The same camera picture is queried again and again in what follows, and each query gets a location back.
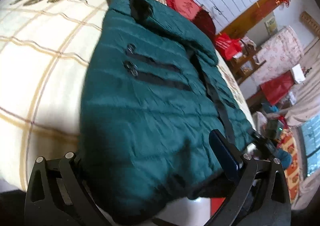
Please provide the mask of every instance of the wooden trim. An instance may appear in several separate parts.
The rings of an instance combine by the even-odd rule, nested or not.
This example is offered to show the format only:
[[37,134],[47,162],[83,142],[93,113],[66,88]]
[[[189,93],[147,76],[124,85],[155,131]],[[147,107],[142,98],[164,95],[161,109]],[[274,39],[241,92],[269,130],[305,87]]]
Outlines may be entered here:
[[259,0],[258,4],[252,5],[244,13],[242,13],[238,18],[236,18],[232,23],[230,23],[221,33],[228,34],[231,38],[243,38],[247,32],[258,24],[258,20],[253,17],[255,11],[258,10],[258,5],[263,7],[263,5],[268,0]]

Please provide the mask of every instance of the metal bolt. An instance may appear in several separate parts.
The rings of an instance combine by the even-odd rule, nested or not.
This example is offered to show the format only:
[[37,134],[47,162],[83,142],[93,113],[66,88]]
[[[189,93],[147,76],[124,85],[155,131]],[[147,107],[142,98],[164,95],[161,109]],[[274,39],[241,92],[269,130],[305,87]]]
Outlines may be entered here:
[[68,158],[68,159],[72,158],[73,156],[74,156],[74,154],[72,152],[68,152],[66,154],[66,158]]
[[251,157],[251,155],[250,154],[243,154],[243,157],[244,157],[244,159],[246,159],[246,160],[250,160],[252,157]]
[[278,158],[274,158],[273,161],[276,163],[276,164],[280,164],[280,160]]
[[41,163],[41,162],[43,161],[43,157],[38,157],[38,158],[36,159],[36,161],[37,161],[37,163]]

